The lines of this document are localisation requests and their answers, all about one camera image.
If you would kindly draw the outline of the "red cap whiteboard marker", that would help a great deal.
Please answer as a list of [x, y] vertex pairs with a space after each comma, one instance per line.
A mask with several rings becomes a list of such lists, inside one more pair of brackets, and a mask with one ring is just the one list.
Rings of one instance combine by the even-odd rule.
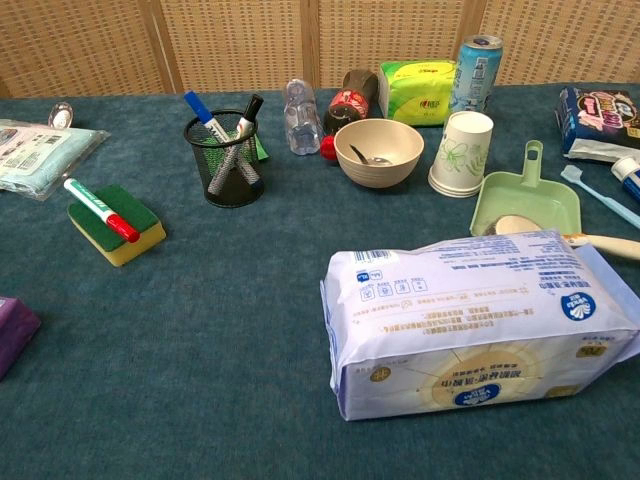
[[135, 243], [139, 240], [140, 233], [81, 182], [74, 178], [67, 178], [63, 182], [63, 186], [94, 213], [109, 229], [124, 240], [129, 243]]

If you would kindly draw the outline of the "black mesh pen holder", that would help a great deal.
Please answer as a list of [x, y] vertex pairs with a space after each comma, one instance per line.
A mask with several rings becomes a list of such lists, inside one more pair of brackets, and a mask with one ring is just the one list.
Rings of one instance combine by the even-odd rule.
[[238, 136], [237, 124], [242, 118], [243, 112], [234, 109], [220, 109], [212, 112], [213, 117], [226, 130], [231, 142], [222, 145], [201, 123], [198, 118], [192, 119], [184, 128], [183, 136], [191, 145], [196, 160], [196, 165], [204, 189], [207, 201], [218, 207], [237, 208], [257, 200], [264, 191], [262, 179], [257, 181], [246, 178], [240, 170], [240, 162], [237, 162], [229, 170], [222, 187], [217, 193], [212, 193], [209, 186], [223, 166], [225, 156], [236, 150], [242, 159], [256, 172], [260, 172], [260, 149], [257, 140], [257, 126], [244, 137], [242, 143], [235, 141]]

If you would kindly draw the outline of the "black cap marker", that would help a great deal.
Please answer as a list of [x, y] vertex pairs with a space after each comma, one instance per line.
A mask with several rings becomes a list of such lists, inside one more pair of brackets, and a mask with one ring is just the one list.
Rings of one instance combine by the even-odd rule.
[[[263, 99], [259, 95], [254, 94], [252, 96], [236, 127], [238, 139], [254, 127], [256, 115], [262, 103]], [[205, 127], [221, 143], [231, 141], [226, 131], [213, 116], [210, 116], [209, 120], [205, 123]], [[209, 193], [218, 195], [221, 192], [229, 172], [234, 166], [237, 167], [243, 178], [252, 188], [257, 188], [261, 185], [261, 177], [245, 159], [243, 143], [237, 143], [224, 154], [220, 166], [212, 175], [212, 180], [208, 186]]]

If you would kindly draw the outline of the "blue cap marker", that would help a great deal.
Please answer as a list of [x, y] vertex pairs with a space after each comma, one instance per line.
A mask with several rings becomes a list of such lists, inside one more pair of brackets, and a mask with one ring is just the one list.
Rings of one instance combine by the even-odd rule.
[[[198, 95], [197, 95], [195, 92], [193, 92], [193, 91], [189, 91], [189, 92], [187, 92], [187, 93], [184, 95], [184, 99], [185, 99], [185, 101], [189, 104], [189, 106], [191, 107], [191, 109], [192, 109], [192, 110], [194, 111], [194, 113], [198, 116], [199, 120], [201, 121], [201, 123], [202, 123], [202, 124], [204, 125], [204, 127], [205, 127], [205, 123], [209, 120], [210, 116], [213, 116], [213, 117], [214, 117], [214, 115], [211, 113], [211, 111], [210, 111], [210, 110], [208, 110], [208, 109], [207, 109], [207, 107], [205, 106], [205, 104], [200, 100], [200, 98], [198, 97]], [[227, 145], [227, 146], [228, 146], [228, 148], [225, 150], [225, 153], [226, 153], [226, 152], [227, 152], [227, 151], [228, 151], [228, 150], [229, 150], [229, 149], [230, 149], [234, 144], [237, 144], [237, 143], [243, 143], [243, 145], [244, 145], [244, 142], [249, 138], [249, 134], [250, 134], [250, 133], [253, 133], [253, 132], [255, 131], [254, 127], [253, 127], [251, 130], [247, 131], [247, 132], [246, 132], [246, 133], [245, 133], [245, 134], [244, 134], [240, 139], [238, 139], [238, 138], [237, 138], [237, 135], [238, 135], [237, 131], [236, 131], [236, 136], [235, 136], [234, 138], [231, 138], [231, 137], [229, 136], [229, 134], [227, 133], [227, 131], [222, 127], [222, 128], [226, 131], [226, 133], [228, 134], [228, 136], [231, 138], [231, 141], [230, 141], [230, 142], [228, 142], [228, 143], [221, 143], [221, 142], [219, 141], [219, 145]], [[261, 187], [261, 186], [262, 186], [262, 180], [261, 180], [261, 185], [260, 185], [260, 186], [258, 186], [257, 188], [252, 188], [251, 186], [250, 186], [250, 187], [251, 187], [252, 189], [254, 189], [254, 190], [257, 190], [257, 189], [258, 189], [259, 187]]]

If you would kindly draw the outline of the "beige bowl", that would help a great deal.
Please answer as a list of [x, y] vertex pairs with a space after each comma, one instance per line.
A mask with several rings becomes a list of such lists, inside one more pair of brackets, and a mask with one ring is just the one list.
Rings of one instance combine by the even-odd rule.
[[[362, 164], [350, 146], [366, 157], [382, 157], [392, 165]], [[334, 137], [334, 147], [342, 171], [353, 182], [369, 188], [388, 188], [405, 180], [418, 164], [425, 146], [422, 135], [404, 123], [369, 118], [351, 122]]]

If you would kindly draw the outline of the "cola bottle with red cap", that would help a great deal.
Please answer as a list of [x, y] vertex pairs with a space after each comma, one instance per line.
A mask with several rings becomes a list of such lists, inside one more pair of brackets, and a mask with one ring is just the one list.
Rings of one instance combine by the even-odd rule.
[[351, 122], [363, 120], [368, 116], [370, 104], [378, 91], [378, 78], [368, 69], [348, 71], [342, 87], [329, 103], [323, 118], [324, 138], [320, 153], [328, 162], [337, 162], [334, 147], [336, 133]]

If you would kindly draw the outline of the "white paper cup stack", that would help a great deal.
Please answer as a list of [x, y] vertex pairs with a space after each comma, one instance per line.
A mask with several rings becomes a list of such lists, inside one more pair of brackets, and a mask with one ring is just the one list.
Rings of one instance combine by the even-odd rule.
[[450, 115], [428, 173], [429, 185], [442, 195], [466, 198], [481, 188], [494, 123], [475, 111]]

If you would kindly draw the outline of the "green tissue pack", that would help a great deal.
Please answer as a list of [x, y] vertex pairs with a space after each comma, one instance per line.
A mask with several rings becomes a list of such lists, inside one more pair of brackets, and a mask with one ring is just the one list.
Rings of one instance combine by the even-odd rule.
[[445, 59], [381, 63], [378, 103], [383, 116], [410, 126], [442, 125], [455, 71], [456, 63]]

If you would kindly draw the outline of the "large white wipes pack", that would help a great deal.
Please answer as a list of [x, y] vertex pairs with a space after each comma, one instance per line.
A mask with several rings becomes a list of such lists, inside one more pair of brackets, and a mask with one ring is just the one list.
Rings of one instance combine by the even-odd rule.
[[340, 251], [320, 292], [348, 421], [570, 396], [640, 357], [640, 297], [553, 230]]

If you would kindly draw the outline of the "green and yellow sponge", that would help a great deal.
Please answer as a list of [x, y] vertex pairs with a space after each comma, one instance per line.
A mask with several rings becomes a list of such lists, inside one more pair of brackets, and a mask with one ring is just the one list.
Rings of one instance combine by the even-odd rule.
[[128, 242], [80, 201], [67, 208], [67, 214], [76, 229], [111, 265], [120, 267], [166, 238], [159, 218], [122, 186], [112, 184], [95, 190], [94, 193], [140, 234], [136, 242]]

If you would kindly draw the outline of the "light blue drink can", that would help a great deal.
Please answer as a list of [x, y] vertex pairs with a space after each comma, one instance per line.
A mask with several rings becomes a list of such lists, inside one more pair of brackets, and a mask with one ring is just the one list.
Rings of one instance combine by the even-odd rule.
[[462, 43], [456, 64], [449, 111], [484, 113], [503, 54], [503, 41], [496, 36], [476, 34]]

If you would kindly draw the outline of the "packaged light blue towel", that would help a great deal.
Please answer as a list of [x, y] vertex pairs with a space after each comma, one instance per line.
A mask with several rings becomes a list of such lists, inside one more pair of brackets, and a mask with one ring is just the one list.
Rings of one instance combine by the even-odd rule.
[[0, 119], [0, 190], [43, 201], [108, 137]]

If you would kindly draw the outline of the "dark blue snack package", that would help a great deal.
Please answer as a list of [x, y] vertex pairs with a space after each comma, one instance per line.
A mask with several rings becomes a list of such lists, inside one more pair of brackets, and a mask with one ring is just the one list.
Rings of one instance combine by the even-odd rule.
[[640, 104], [624, 90], [564, 87], [555, 109], [562, 154], [569, 160], [640, 163]]

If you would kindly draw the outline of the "woven bamboo folding screen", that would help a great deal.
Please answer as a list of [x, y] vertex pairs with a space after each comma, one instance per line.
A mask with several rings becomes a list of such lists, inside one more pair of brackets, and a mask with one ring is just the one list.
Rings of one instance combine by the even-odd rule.
[[640, 0], [0, 0], [0, 98], [328, 88], [472, 34], [501, 85], [640, 83]]

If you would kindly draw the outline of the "cream handled brush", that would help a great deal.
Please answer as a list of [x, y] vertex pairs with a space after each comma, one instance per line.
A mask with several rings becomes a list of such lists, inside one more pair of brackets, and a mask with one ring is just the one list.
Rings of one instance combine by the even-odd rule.
[[[503, 215], [493, 221], [483, 232], [484, 235], [504, 235], [542, 231], [536, 222], [520, 215]], [[623, 238], [589, 235], [584, 233], [562, 234], [571, 247], [591, 245], [594, 248], [618, 257], [640, 261], [640, 242]]]

